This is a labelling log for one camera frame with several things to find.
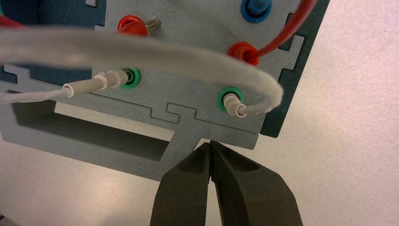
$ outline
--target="red plug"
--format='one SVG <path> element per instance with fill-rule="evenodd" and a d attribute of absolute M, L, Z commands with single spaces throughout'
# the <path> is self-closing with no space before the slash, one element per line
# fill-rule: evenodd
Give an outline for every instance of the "red plug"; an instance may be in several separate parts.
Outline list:
<path fill-rule="evenodd" d="M 251 44 L 242 41 L 232 45 L 227 54 L 238 60 L 256 66 L 259 64 L 260 57 L 250 57 L 250 56 L 253 56 L 253 54 L 256 53 L 257 51 L 258 50 L 255 49 L 255 47 L 253 47 Z"/>
<path fill-rule="evenodd" d="M 144 23 L 140 18 L 132 15 L 122 17 L 118 23 L 118 31 L 120 33 L 148 36 L 148 31 L 152 30 L 160 24 L 158 19 L 154 19 Z"/>

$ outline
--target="cable connector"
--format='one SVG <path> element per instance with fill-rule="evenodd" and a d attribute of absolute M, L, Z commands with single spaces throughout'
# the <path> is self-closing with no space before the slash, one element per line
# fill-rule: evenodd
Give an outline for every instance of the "cable connector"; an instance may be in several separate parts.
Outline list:
<path fill-rule="evenodd" d="M 234 93 L 226 94 L 223 98 L 223 105 L 229 115 L 237 116 L 239 118 L 244 118 L 246 114 L 240 114 L 241 108 L 246 108 L 243 103 L 239 100 L 238 96 Z"/>
<path fill-rule="evenodd" d="M 68 97 L 73 97 L 106 89 L 108 87 L 118 87 L 125 84 L 127 81 L 128 75 L 123 70 L 115 70 L 107 73 L 99 73 L 95 75 L 93 79 L 66 83 L 63 85 L 63 88 L 69 88 L 71 92 Z"/>
<path fill-rule="evenodd" d="M 244 61 L 250 65 L 257 66 L 259 64 L 260 57 L 249 57 L 250 55 L 255 54 L 257 51 L 258 50 L 251 44 L 242 41 L 232 45 L 227 54 L 240 61 Z"/>

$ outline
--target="rectangular cutout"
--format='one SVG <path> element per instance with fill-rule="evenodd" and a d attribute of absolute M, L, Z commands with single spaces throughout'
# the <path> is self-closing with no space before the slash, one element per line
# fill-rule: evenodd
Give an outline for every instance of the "rectangular cutout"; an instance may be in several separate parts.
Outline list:
<path fill-rule="evenodd" d="M 21 126 L 107 147 L 115 151 L 129 153 L 155 161 L 161 159 L 171 137 L 173 136 L 172 131 L 162 128 L 160 128 L 162 131 L 167 131 L 167 136 L 163 135 L 163 139 L 169 139 L 170 137 L 168 141 L 126 131 L 120 128 L 114 128 L 109 126 L 111 124 L 109 122 L 106 123 L 107 125 L 100 124 L 98 121 L 99 118 L 103 117 L 103 119 L 109 120 L 110 118 L 114 119 L 115 116 L 90 110 L 85 113 L 84 117 L 89 117 L 93 121 L 97 120 L 96 122 L 79 119 L 76 115 L 73 115 L 72 117 L 56 113 L 56 102 L 52 100 L 36 103 L 15 103 L 12 104 L 12 108 L 14 110 L 16 121 Z M 79 111 L 82 112 L 82 108 L 78 108 L 77 111 L 73 110 L 75 106 L 72 105 L 62 105 L 62 107 L 57 108 L 58 112 L 60 109 L 65 111 L 70 108 L 70 110 L 67 111 L 69 115 Z M 138 122 L 122 119 L 121 124 L 124 124 L 125 127 L 127 126 L 125 121 L 131 121 L 128 125 L 138 125 Z M 150 126 L 147 128 L 145 133 L 149 133 L 153 128 L 154 126 Z"/>

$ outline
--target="white cable sleeve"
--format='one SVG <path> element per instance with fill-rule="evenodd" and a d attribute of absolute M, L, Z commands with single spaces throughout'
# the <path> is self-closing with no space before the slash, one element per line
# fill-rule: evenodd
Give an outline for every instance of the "white cable sleeve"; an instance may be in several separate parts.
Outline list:
<path fill-rule="evenodd" d="M 70 94 L 70 89 L 60 89 L 48 92 L 0 93 L 0 104 L 39 102 L 54 98 L 68 97 Z"/>
<path fill-rule="evenodd" d="M 265 100 L 245 112 L 268 112 L 281 102 L 283 89 L 268 73 L 227 55 L 165 44 L 149 38 L 106 34 L 91 30 L 34 28 L 0 32 L 1 63 L 36 63 L 62 68 L 158 68 L 179 75 L 246 86 Z"/>

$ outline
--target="white table surface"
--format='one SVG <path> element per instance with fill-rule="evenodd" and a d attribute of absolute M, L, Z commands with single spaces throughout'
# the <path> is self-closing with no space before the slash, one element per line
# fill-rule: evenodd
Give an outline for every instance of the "white table surface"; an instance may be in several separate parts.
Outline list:
<path fill-rule="evenodd" d="M 234 148 L 285 179 L 304 225 L 399 225 L 398 18 L 398 0 L 331 0 L 280 136 Z M 21 226 L 147 226 L 158 185 L 0 141 L 0 212 Z M 207 213 L 221 224 L 213 183 Z"/>

